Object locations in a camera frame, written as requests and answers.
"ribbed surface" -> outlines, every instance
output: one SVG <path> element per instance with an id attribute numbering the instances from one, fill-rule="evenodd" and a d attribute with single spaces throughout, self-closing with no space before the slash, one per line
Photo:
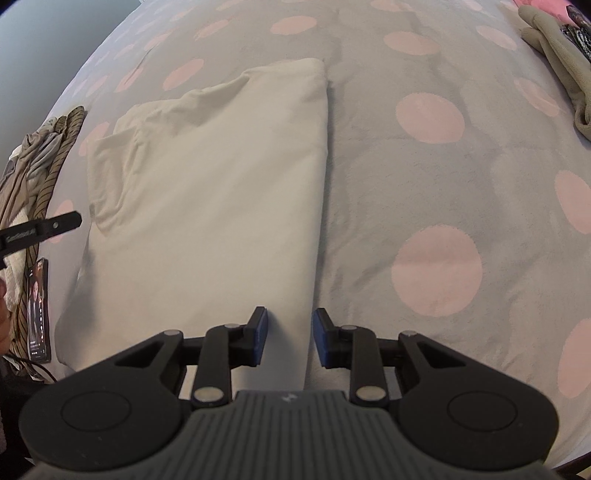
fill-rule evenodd
<path id="1" fill-rule="evenodd" d="M 162 452 L 107 473 L 43 465 L 29 480 L 551 480 L 540 465 L 503 473 L 442 465 L 410 445 L 382 410 L 354 407 L 341 392 L 242 392 L 193 414 Z"/>

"polka dot bedsheet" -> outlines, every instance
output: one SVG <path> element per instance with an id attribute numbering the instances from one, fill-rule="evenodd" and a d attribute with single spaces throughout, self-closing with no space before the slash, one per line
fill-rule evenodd
<path id="1" fill-rule="evenodd" d="M 315 57 L 330 110 L 316 306 L 530 383 L 560 414 L 548 464 L 588 452 L 591 144 L 524 26 L 508 0 L 147 0 L 50 112 L 89 111 L 48 211 L 83 226 L 40 249 L 52 331 L 89 229 L 89 143 L 135 104 Z M 346 389 L 346 375 L 311 348 L 305 387 Z"/>

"bed sheet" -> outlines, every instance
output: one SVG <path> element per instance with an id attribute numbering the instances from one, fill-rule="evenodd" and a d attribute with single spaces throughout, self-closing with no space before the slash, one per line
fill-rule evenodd
<path id="1" fill-rule="evenodd" d="M 89 142 L 138 103 L 315 57 L 330 140 L 315 304 L 535 386 L 561 418 L 548 464 L 588 452 L 591 144 L 524 26 L 509 0 L 146 1 L 50 112 L 89 110 L 48 211 L 76 208 L 83 226 L 40 249 L 52 330 L 89 229 Z M 346 375 L 310 348 L 305 387 L 346 388 Z"/>

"wall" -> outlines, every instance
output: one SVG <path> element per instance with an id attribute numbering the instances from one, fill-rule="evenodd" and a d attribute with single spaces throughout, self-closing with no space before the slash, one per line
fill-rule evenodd
<path id="1" fill-rule="evenodd" d="M 19 0 L 0 17 L 0 172 L 138 0 Z"/>

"phone screen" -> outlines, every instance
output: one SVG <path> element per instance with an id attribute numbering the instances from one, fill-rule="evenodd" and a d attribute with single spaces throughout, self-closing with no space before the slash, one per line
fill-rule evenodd
<path id="1" fill-rule="evenodd" d="M 38 363 L 51 361 L 49 318 L 47 315 L 46 258 L 37 260 L 29 272 L 27 294 L 29 357 Z"/>

